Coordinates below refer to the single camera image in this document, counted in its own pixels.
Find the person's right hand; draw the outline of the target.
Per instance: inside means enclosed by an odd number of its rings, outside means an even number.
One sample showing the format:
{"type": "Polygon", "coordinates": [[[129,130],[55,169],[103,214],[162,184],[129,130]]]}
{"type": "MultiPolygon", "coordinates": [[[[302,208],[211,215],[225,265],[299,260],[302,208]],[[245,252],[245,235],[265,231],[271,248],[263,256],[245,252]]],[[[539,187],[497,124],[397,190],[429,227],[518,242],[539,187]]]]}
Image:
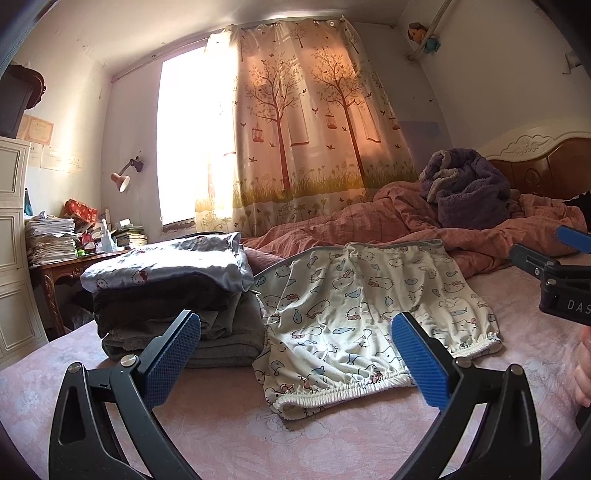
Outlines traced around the person's right hand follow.
{"type": "Polygon", "coordinates": [[[581,406],[589,408],[591,404],[591,330],[589,326],[582,329],[576,353],[577,365],[573,374],[575,398],[581,406]]]}

